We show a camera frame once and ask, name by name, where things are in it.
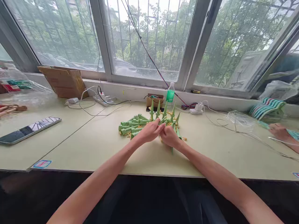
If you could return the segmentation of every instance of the small box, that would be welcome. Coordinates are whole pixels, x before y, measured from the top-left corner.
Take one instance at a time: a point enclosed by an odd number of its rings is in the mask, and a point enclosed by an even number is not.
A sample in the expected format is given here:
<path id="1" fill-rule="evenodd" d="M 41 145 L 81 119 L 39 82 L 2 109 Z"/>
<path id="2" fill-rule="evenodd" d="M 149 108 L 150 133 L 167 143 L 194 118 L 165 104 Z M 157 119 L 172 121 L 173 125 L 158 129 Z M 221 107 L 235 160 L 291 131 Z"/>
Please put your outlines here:
<path id="1" fill-rule="evenodd" d="M 159 101 L 160 101 L 160 107 L 162 108 L 162 103 L 164 102 L 164 96 L 159 95 L 159 94 L 151 94 L 151 93 L 148 94 L 148 96 L 151 96 L 151 95 L 155 95 L 158 98 L 147 97 L 146 98 L 146 106 L 147 107 L 152 106 L 152 99 L 154 99 L 154 107 L 158 107 L 158 104 L 159 104 Z"/>
<path id="2" fill-rule="evenodd" d="M 58 97 L 81 99 L 85 84 L 80 70 L 53 66 L 38 66 L 38 70 L 45 75 Z M 83 99 L 86 97 L 88 92 L 83 94 Z"/>

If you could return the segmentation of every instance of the green plastic spike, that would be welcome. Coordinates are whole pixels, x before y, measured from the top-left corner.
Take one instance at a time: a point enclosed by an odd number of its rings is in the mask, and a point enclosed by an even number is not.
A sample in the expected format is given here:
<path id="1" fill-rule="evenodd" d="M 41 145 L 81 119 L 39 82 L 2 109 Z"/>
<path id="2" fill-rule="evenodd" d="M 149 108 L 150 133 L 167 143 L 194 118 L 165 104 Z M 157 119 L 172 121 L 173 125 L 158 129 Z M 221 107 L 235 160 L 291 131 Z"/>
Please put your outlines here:
<path id="1" fill-rule="evenodd" d="M 136 135 L 138 135 L 139 134 L 139 132 L 140 131 L 138 131 L 138 132 L 134 132 L 134 133 L 131 133 L 131 136 L 130 136 L 130 138 L 132 139 L 132 138 L 134 138 Z"/>
<path id="2" fill-rule="evenodd" d="M 148 120 L 145 116 L 143 116 L 142 114 L 138 114 L 138 119 L 139 120 Z"/>
<path id="3" fill-rule="evenodd" d="M 120 131 L 121 129 L 126 129 L 129 128 L 129 126 L 124 126 L 124 125 L 119 125 L 118 130 Z"/>
<path id="4" fill-rule="evenodd" d="M 173 129 L 175 130 L 175 121 L 172 122 L 171 126 L 172 126 Z"/>
<path id="5" fill-rule="evenodd" d="M 132 127 L 132 126 L 135 126 L 135 125 L 139 125 L 139 123 L 129 121 L 129 124 L 128 124 L 129 127 Z"/>
<path id="6" fill-rule="evenodd" d="M 152 99 L 152 105 L 150 107 L 150 120 L 153 121 L 154 120 L 154 99 Z"/>
<path id="7" fill-rule="evenodd" d="M 141 131 L 143 128 L 132 128 L 132 133 Z"/>
<path id="8" fill-rule="evenodd" d="M 172 115 L 170 116 L 170 122 L 173 122 L 173 119 L 174 119 L 174 116 L 175 116 L 175 115 L 174 115 L 174 112 L 175 112 L 175 105 L 176 105 L 176 103 L 177 103 L 177 102 L 175 102 L 175 103 L 174 103 L 174 106 L 173 106 Z"/>
<path id="9" fill-rule="evenodd" d="M 132 128 L 136 128 L 136 127 L 138 127 L 139 125 L 136 125 L 136 126 L 133 126 L 133 127 L 129 127 L 129 128 L 125 128 L 125 129 L 121 129 L 121 133 L 123 134 L 123 135 L 125 135 L 125 134 L 127 134 L 129 131 L 131 131 L 132 130 Z"/>
<path id="10" fill-rule="evenodd" d="M 134 115 L 134 117 L 132 117 L 130 120 L 133 120 L 133 119 L 138 120 L 138 115 Z"/>
<path id="11" fill-rule="evenodd" d="M 156 119 L 160 116 L 160 101 L 158 104 L 157 112 L 156 112 Z"/>
<path id="12" fill-rule="evenodd" d="M 179 112 L 177 119 L 175 120 L 175 123 L 178 125 L 178 119 L 180 118 L 181 112 Z"/>
<path id="13" fill-rule="evenodd" d="M 121 125 L 124 125 L 124 126 L 128 126 L 129 122 L 128 121 L 122 121 L 121 122 Z"/>
<path id="14" fill-rule="evenodd" d="M 148 122 L 151 122 L 150 120 L 139 120 L 139 124 L 143 125 L 146 124 Z"/>
<path id="15" fill-rule="evenodd" d="M 159 122 L 159 125 L 162 124 L 162 123 L 164 123 L 164 121 L 165 121 L 166 118 L 167 117 L 162 118 L 162 120 L 160 120 L 160 122 Z"/>
<path id="16" fill-rule="evenodd" d="M 182 137 L 181 137 L 181 135 L 180 135 L 180 131 L 178 130 L 178 128 L 177 128 L 177 135 L 178 135 L 178 137 L 179 137 L 180 139 L 182 139 Z"/>
<path id="17" fill-rule="evenodd" d="M 164 112 L 163 112 L 162 119 L 163 119 L 164 117 L 167 117 L 167 103 L 168 103 L 168 101 L 166 101 L 166 104 L 165 104 L 165 107 L 164 107 Z"/>

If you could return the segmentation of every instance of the smartphone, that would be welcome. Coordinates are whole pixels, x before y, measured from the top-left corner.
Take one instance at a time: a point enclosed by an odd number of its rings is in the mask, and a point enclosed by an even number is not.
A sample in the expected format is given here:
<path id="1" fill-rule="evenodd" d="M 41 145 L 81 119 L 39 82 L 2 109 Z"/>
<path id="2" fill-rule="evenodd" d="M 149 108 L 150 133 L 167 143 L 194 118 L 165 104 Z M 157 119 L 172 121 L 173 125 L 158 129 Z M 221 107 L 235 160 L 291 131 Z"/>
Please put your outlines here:
<path id="1" fill-rule="evenodd" d="M 61 121 L 61 118 L 56 117 L 47 117 L 41 121 L 35 122 L 31 125 L 23 127 L 17 131 L 14 131 L 8 135 L 0 137 L 0 144 L 14 145 L 24 139 L 58 123 Z"/>

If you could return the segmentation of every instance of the white power adapter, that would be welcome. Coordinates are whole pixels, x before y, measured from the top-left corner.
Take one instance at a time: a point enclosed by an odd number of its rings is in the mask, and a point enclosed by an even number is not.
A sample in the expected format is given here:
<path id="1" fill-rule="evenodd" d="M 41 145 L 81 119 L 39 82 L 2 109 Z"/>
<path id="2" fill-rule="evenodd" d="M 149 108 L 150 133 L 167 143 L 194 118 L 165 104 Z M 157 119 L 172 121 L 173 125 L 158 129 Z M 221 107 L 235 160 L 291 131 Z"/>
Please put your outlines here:
<path id="1" fill-rule="evenodd" d="M 195 105 L 194 109 L 190 109 L 191 114 L 203 114 L 203 103 L 199 102 L 198 104 Z"/>

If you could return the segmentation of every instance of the white cable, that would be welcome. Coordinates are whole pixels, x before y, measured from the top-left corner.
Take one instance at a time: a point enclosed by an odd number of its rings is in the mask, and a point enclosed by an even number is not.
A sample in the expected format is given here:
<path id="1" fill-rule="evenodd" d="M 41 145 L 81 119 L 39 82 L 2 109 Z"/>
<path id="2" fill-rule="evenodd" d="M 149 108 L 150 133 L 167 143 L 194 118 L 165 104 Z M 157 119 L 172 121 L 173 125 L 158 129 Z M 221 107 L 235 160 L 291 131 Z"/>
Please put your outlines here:
<path id="1" fill-rule="evenodd" d="M 81 106 L 81 101 L 82 101 L 82 98 L 83 98 L 83 94 L 87 91 L 87 90 L 91 90 L 91 91 L 93 91 L 93 92 L 95 92 L 94 90 L 92 90 L 91 88 L 93 88 L 93 87 L 97 87 L 97 86 L 92 86 L 92 87 L 90 87 L 90 88 L 88 88 L 88 89 L 86 89 L 86 90 L 84 90 L 83 91 L 83 93 L 82 93 L 82 95 L 81 95 L 81 99 L 80 99 L 80 101 L 79 101 L 79 106 L 86 112 L 86 113 L 88 113 L 82 106 Z M 123 106 L 120 106 L 120 107 L 118 107 L 118 108 L 116 108 L 114 111 L 116 111 L 116 110 L 118 110 L 119 108 L 121 108 L 121 107 L 124 107 L 124 106 L 131 106 L 132 104 L 131 104 L 131 102 L 130 102 L 130 104 L 126 104 L 126 105 L 123 105 Z M 114 111 L 112 111 L 112 112 L 110 112 L 109 114 L 100 114 L 103 110 L 101 110 L 97 115 L 92 115 L 92 114 L 90 114 L 90 113 L 88 113 L 90 116 L 93 116 L 93 117 L 96 117 L 96 116 L 108 116 L 108 115 L 110 115 L 110 114 L 112 114 Z"/>
<path id="2" fill-rule="evenodd" d="M 178 108 L 178 107 L 175 107 L 177 110 L 180 110 L 180 111 L 182 111 L 182 112 L 184 112 L 184 113 L 190 113 L 190 111 L 189 110 L 182 110 L 182 109 L 180 109 L 180 108 Z"/>
<path id="3" fill-rule="evenodd" d="M 273 138 L 273 137 L 268 137 L 274 141 L 279 141 L 279 142 L 282 142 L 282 143 L 286 143 L 286 144 L 289 144 L 289 145 L 295 145 L 295 146 L 299 146 L 299 145 L 296 145 L 296 144 L 292 144 L 292 143 L 288 143 L 288 142 L 284 142 L 284 141 L 281 141 L 281 140 L 278 140 L 277 138 Z"/>
<path id="4" fill-rule="evenodd" d="M 89 107 L 92 107 L 94 106 L 97 102 L 95 100 L 82 100 L 82 101 L 90 101 L 90 103 L 84 103 L 84 104 L 92 104 L 91 106 L 88 106 L 88 107 L 85 107 L 85 108 L 89 108 Z M 76 103 L 72 103 L 72 104 L 65 104 L 68 106 L 68 108 L 70 109 L 74 109 L 74 110 L 81 110 L 81 108 L 73 108 L 73 107 L 70 107 L 71 105 L 78 105 L 78 102 Z"/>
<path id="5" fill-rule="evenodd" d="M 216 113 L 219 113 L 219 112 L 217 112 L 217 111 L 215 111 L 215 110 L 212 110 L 212 109 L 209 107 L 209 104 L 208 104 L 208 108 L 209 108 L 211 111 L 214 111 L 214 112 L 216 112 Z M 204 113 L 205 113 L 206 117 L 208 118 L 208 120 L 209 120 L 213 125 L 218 126 L 218 127 L 224 127 L 224 128 L 226 128 L 226 129 L 228 129 L 228 130 L 230 130 L 230 131 L 233 131 L 233 132 L 236 132 L 236 133 L 246 134 L 246 135 L 248 135 L 248 136 L 250 136 L 250 137 L 252 137 L 252 138 L 258 140 L 258 141 L 261 142 L 262 144 L 268 146 L 270 149 L 272 149 L 273 151 L 275 151 L 276 153 L 278 153 L 280 156 L 282 156 L 282 157 L 286 157 L 286 158 L 289 158 L 289 159 L 292 159 L 292 160 L 295 160 L 295 161 L 299 162 L 299 159 L 296 159 L 296 158 L 291 157 L 291 156 L 287 156 L 286 154 L 284 154 L 284 153 L 282 153 L 282 152 L 280 152 L 280 151 L 277 151 L 275 148 L 273 148 L 272 146 L 268 145 L 266 142 L 264 142 L 261 138 L 259 138 L 259 137 L 256 136 L 255 134 L 247 133 L 247 132 L 237 131 L 236 121 L 235 121 L 235 130 L 232 130 L 232 129 L 229 129 L 228 127 L 226 127 L 226 126 L 228 125 L 228 123 L 227 123 L 225 120 L 223 120 L 223 119 L 216 119 L 216 121 L 217 121 L 218 124 L 213 123 L 213 122 L 209 119 L 209 117 L 207 116 L 206 111 L 205 111 L 205 107 L 203 107 L 203 110 L 204 110 Z M 220 124 L 220 123 L 218 122 L 218 120 L 225 121 L 226 124 Z"/>

